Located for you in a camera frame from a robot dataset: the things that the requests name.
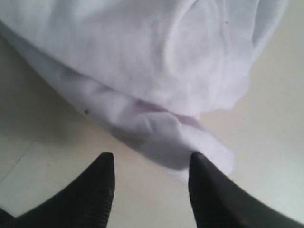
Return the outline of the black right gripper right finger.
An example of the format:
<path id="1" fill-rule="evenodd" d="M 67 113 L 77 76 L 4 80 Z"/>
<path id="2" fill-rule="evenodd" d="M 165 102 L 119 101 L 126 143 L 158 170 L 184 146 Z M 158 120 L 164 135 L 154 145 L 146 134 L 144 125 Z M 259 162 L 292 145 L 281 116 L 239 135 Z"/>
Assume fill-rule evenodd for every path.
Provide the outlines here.
<path id="1" fill-rule="evenodd" d="M 246 193 L 199 152 L 190 157 L 189 195 L 199 228 L 303 227 Z"/>

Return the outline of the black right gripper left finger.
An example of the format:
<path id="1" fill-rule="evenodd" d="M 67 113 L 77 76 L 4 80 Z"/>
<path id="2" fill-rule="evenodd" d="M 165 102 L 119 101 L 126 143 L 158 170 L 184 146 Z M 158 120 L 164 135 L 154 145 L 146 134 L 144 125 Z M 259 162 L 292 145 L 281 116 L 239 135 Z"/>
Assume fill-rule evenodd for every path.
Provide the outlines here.
<path id="1" fill-rule="evenodd" d="M 115 192 L 114 156 L 100 154 L 75 180 L 34 209 L 13 217 L 0 211 L 2 228 L 105 228 Z"/>

